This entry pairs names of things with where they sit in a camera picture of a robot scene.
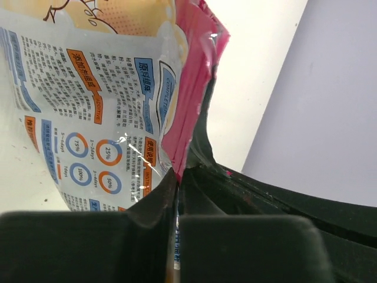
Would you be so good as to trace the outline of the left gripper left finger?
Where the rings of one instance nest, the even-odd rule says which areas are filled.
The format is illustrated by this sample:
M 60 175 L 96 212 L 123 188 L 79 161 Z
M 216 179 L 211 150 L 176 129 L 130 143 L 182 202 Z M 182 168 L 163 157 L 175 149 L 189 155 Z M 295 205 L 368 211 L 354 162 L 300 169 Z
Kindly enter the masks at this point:
M 1 216 L 2 282 L 172 282 L 177 179 L 123 212 Z

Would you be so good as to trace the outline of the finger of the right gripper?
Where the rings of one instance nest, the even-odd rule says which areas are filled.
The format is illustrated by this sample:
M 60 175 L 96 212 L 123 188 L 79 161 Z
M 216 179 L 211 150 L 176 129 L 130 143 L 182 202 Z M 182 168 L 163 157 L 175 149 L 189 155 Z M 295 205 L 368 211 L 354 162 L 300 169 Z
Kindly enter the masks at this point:
M 268 185 L 216 163 L 207 136 L 211 76 L 180 186 L 182 216 L 298 216 L 324 243 L 334 282 L 376 281 L 376 209 L 325 200 Z

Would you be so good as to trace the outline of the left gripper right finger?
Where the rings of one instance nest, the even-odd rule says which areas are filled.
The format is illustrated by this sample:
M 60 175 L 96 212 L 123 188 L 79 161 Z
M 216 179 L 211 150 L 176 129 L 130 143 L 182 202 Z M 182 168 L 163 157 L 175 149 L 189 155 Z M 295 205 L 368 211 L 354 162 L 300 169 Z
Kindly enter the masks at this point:
M 298 216 L 180 218 L 181 282 L 334 282 L 319 231 Z

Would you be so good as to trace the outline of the pet food bag pink white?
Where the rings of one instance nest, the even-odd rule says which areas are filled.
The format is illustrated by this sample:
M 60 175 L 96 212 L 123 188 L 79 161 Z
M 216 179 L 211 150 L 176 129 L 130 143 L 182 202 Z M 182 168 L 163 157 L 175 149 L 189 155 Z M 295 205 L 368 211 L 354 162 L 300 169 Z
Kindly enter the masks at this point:
M 205 1 L 1 2 L 16 113 L 69 212 L 181 180 L 229 37 Z

